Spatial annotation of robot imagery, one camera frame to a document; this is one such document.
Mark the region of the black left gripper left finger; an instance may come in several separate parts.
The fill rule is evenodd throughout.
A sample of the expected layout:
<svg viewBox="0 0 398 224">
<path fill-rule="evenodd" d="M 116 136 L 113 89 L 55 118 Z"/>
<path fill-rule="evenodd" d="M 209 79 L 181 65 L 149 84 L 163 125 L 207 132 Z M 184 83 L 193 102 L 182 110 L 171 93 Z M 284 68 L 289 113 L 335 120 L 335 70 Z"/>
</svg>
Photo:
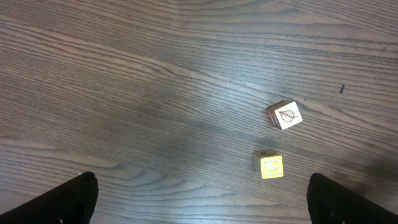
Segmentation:
<svg viewBox="0 0 398 224">
<path fill-rule="evenodd" d="M 98 199 L 98 180 L 84 172 L 1 214 L 1 223 L 89 224 Z"/>
</svg>

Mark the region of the yellow lone block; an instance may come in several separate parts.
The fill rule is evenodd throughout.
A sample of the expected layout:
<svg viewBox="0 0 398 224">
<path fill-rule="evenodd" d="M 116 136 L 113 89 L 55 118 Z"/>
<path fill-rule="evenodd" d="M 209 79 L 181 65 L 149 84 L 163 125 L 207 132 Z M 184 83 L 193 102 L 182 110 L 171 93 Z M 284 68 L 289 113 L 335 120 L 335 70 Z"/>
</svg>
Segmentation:
<svg viewBox="0 0 398 224">
<path fill-rule="evenodd" d="M 254 153 L 254 167 L 261 179 L 284 176 L 282 156 L 274 150 L 256 151 Z"/>
</svg>

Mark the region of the white leaf picture block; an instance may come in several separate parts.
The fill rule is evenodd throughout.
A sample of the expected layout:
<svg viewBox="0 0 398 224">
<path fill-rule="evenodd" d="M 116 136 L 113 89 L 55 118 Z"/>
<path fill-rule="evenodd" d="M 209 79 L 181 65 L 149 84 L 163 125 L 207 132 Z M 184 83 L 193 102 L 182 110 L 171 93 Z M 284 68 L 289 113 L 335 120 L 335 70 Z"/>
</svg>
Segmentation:
<svg viewBox="0 0 398 224">
<path fill-rule="evenodd" d="M 280 101 L 266 109 L 275 128 L 285 130 L 303 121 L 295 101 Z"/>
</svg>

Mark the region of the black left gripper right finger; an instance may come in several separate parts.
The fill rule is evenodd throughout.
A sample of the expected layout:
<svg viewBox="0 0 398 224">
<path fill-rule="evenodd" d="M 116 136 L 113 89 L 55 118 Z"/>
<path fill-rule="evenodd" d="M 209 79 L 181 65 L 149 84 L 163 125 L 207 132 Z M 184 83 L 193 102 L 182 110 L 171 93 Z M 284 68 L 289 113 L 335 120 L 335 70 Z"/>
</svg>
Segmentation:
<svg viewBox="0 0 398 224">
<path fill-rule="evenodd" d="M 397 224 L 397 215 L 320 173 L 312 174 L 307 204 L 313 224 Z"/>
</svg>

